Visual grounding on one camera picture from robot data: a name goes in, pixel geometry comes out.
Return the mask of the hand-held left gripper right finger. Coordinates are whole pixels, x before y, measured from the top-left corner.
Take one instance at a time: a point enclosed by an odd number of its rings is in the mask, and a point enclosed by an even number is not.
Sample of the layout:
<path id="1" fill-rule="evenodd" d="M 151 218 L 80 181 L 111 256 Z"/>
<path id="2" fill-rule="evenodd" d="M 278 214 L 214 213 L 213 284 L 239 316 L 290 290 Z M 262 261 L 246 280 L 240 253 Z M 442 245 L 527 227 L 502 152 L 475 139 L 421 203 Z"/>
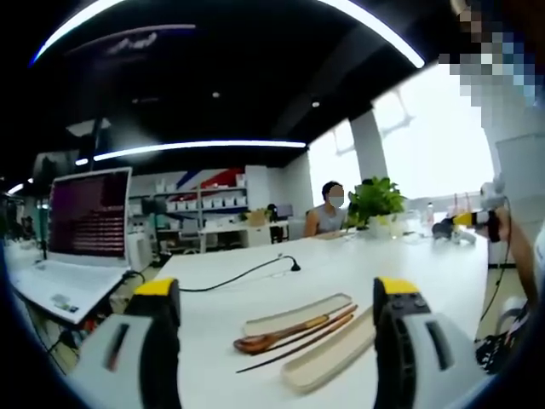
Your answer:
<path id="1" fill-rule="evenodd" d="M 488 382 L 473 339 L 404 279 L 373 285 L 375 408 L 464 408 Z"/>

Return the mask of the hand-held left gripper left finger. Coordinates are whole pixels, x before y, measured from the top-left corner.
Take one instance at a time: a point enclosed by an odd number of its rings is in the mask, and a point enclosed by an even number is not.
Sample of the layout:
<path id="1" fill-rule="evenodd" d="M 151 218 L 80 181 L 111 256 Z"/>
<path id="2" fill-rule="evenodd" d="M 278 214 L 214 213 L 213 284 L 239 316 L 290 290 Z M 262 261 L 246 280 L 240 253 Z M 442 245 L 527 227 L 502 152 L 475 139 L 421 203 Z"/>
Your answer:
<path id="1" fill-rule="evenodd" d="M 140 285 L 83 342 L 68 383 L 89 408 L 180 408 L 180 326 L 178 280 Z"/>

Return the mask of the person's right hand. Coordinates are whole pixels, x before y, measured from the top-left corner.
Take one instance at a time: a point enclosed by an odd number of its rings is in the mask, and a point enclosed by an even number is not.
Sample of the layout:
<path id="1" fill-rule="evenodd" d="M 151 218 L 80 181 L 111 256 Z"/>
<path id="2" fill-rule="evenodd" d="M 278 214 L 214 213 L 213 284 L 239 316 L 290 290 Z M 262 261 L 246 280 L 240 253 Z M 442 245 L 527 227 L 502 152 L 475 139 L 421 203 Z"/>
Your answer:
<path id="1" fill-rule="evenodd" d="M 519 224 L 513 219 L 510 211 L 504 207 L 495 210 L 498 219 L 498 235 L 501 241 L 513 244 L 523 234 Z"/>

